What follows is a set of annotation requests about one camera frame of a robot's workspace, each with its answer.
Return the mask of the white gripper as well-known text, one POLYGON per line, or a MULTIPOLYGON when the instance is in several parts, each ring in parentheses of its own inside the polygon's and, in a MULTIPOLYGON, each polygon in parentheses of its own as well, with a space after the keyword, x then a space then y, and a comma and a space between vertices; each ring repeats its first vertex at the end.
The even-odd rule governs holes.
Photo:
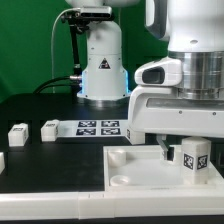
POLYGON ((166 135, 224 138, 224 101, 175 99, 173 88, 138 86, 130 97, 128 124, 157 134, 163 158, 173 161, 166 135))

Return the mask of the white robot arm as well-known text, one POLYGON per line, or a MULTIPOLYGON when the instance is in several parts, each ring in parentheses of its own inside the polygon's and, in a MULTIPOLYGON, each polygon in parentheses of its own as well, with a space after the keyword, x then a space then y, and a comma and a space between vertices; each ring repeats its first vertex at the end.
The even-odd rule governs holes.
POLYGON ((145 27, 168 55, 135 72, 127 136, 224 137, 224 0, 146 0, 145 27))

